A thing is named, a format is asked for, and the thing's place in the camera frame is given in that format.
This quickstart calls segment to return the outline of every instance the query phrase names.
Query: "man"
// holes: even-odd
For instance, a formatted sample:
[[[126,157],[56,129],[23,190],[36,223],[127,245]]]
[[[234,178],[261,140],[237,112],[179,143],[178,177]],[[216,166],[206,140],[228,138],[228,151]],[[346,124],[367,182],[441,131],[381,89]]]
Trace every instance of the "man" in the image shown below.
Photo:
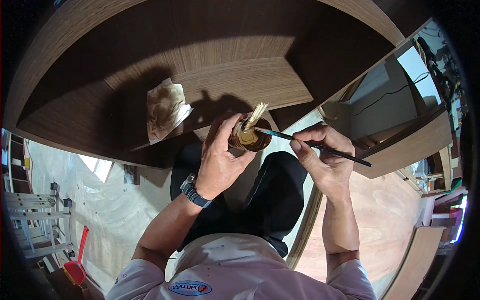
[[[353,162],[328,153],[319,158],[303,142],[321,141],[354,155],[350,140],[323,122],[295,133],[290,146],[298,159],[287,152],[268,155],[242,212],[234,214],[222,192],[255,153],[233,156],[228,136],[245,117],[216,120],[203,146],[189,145],[177,154],[173,201],[148,225],[107,299],[376,298],[359,261],[359,229],[348,188]],[[307,172],[327,197],[322,228],[326,284],[290,270],[282,259],[288,253],[282,239],[303,209]],[[165,267],[175,250],[175,275],[165,282]]]

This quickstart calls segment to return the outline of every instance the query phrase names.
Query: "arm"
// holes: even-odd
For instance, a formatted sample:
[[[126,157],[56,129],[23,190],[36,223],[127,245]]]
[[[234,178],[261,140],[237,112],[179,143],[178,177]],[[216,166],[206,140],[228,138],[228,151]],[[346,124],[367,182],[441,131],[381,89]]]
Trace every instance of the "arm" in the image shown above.
[[[355,148],[350,139],[323,122],[293,136],[297,140],[291,141],[290,146],[316,187],[327,197],[322,236],[327,253],[327,272],[331,273],[341,264],[360,258],[359,229],[348,187],[353,161],[325,152],[319,158],[303,141],[321,141],[352,156],[355,156]]]
[[[202,163],[195,187],[207,200],[215,199],[230,187],[255,157],[246,151],[239,157],[228,152],[228,137],[232,128],[246,115],[235,114],[214,121],[202,147]],[[183,193],[163,209],[147,226],[138,241],[132,259],[144,259],[165,273],[168,258],[180,246],[202,208]]]

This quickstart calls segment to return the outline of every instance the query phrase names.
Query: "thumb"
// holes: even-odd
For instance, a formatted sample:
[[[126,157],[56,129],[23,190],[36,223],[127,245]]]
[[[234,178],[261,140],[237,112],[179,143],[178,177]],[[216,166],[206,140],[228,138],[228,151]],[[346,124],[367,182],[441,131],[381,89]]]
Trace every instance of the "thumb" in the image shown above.
[[[243,151],[243,153],[235,158],[235,161],[243,168],[245,169],[249,163],[252,162],[252,160],[255,158],[256,152],[252,151]]]
[[[299,162],[310,174],[325,167],[325,163],[318,158],[317,153],[304,141],[292,140],[290,141],[290,147],[299,158]]]

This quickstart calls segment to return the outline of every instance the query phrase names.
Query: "dustpan handle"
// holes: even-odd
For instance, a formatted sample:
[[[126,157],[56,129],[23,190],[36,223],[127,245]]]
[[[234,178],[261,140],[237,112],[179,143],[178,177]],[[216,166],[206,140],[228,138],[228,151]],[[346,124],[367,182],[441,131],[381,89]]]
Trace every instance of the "dustpan handle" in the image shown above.
[[[80,241],[80,248],[78,249],[78,262],[81,264],[82,263],[82,255],[84,254],[84,248],[85,248],[85,241],[87,240],[87,235],[88,235],[88,227],[84,227],[84,232],[82,233],[82,240]]]

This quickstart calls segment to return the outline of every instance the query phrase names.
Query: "man's left hand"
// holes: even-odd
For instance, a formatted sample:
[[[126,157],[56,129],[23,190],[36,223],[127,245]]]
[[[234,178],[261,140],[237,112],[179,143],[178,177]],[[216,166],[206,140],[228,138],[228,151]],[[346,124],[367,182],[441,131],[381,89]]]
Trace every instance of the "man's left hand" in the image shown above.
[[[202,146],[202,163],[195,184],[203,198],[213,200],[229,188],[255,158],[255,152],[245,151],[235,157],[228,151],[228,137],[233,127],[246,117],[247,114],[235,114],[217,118],[212,123]]]

